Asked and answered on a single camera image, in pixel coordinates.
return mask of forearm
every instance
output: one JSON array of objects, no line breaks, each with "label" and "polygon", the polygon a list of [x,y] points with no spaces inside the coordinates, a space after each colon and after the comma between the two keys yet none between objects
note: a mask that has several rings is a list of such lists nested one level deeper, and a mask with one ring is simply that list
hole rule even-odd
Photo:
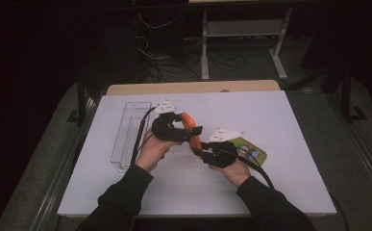
[{"label": "forearm", "polygon": [[140,212],[141,199],[153,176],[136,165],[122,180],[110,186],[98,199],[98,207],[77,230],[130,230],[133,216]]},{"label": "forearm", "polygon": [[236,193],[263,230],[315,230],[309,218],[281,192],[269,189],[255,177],[243,182]]}]

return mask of person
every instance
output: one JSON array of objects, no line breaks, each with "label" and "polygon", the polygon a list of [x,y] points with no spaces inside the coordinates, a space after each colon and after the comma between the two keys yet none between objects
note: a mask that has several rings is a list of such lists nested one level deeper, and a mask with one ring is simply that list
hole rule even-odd
[{"label": "person", "polygon": [[[78,231],[131,230],[133,218],[140,212],[142,197],[153,179],[150,172],[169,148],[178,144],[159,140],[150,130],[144,137],[148,140],[135,164],[98,198],[98,207],[80,223]],[[251,176],[248,167],[238,159],[228,167],[209,168],[222,172],[236,186],[236,194],[244,201],[257,225],[258,229],[253,227],[253,230],[315,230],[304,213],[290,204],[281,192]]]}]

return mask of floor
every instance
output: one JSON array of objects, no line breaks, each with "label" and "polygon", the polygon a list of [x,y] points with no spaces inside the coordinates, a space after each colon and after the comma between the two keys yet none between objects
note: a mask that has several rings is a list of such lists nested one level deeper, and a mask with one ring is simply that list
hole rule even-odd
[{"label": "floor", "polygon": [[[300,68],[309,40],[288,38],[280,53],[288,79],[280,81],[267,53],[273,41],[273,38],[213,40],[209,47],[210,81],[272,79],[283,88],[311,74],[310,70]],[[199,45],[198,39],[191,38],[187,42],[192,44],[191,48]],[[247,45],[230,45],[234,43]],[[185,82],[200,78],[198,53],[190,53],[185,62],[163,59],[155,64],[158,68],[150,68],[146,82]],[[320,174],[343,211],[311,220],[320,231],[345,230],[345,219],[353,231],[372,231],[372,99],[362,85],[353,81],[352,105],[360,106],[367,120],[348,124],[339,113],[340,90],[324,93],[320,88],[323,80],[321,77],[299,90],[286,92]],[[73,85],[54,112],[0,220],[0,231],[74,230],[82,221],[56,214],[75,154],[79,153],[80,143],[85,139],[96,110],[96,104],[88,101],[87,119],[77,126],[69,119],[71,112],[77,110],[76,95],[77,86]],[[167,226],[173,229],[172,225],[182,222],[181,219],[137,220],[135,230],[142,227],[147,227],[143,230],[162,230]],[[243,219],[235,220],[236,224],[203,219],[193,222],[193,230],[210,230],[215,224],[221,225],[219,230],[231,227],[248,230]],[[183,230],[191,229],[190,226],[183,227]]]}]

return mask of transparent tray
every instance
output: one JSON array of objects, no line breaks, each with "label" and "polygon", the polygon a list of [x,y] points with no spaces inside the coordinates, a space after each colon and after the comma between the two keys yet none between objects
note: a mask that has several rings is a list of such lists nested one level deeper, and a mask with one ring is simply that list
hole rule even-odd
[{"label": "transparent tray", "polygon": [[[111,162],[118,165],[119,171],[125,171],[129,168],[140,122],[151,107],[151,102],[126,103],[111,155]],[[144,132],[149,129],[150,117],[153,117],[153,115],[149,115],[146,118],[144,128],[140,131],[142,134],[141,141],[143,140]]]}]

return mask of white table surface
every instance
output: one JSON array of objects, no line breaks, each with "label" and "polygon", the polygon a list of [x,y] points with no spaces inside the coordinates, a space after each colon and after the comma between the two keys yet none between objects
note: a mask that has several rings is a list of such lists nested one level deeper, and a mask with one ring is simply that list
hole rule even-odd
[{"label": "white table surface", "polygon": [[[110,162],[120,119],[127,102],[168,99],[177,113],[187,112],[203,126],[201,141],[217,128],[244,131],[245,139],[264,150],[263,164],[275,188],[309,216],[335,214],[323,180],[313,161],[291,107],[281,90],[104,96],[66,188],[58,214],[89,215],[97,198],[123,173]],[[260,174],[252,171],[263,183]],[[208,169],[187,143],[174,146],[152,172],[141,216],[239,217],[249,211],[236,188],[221,173]]]}]

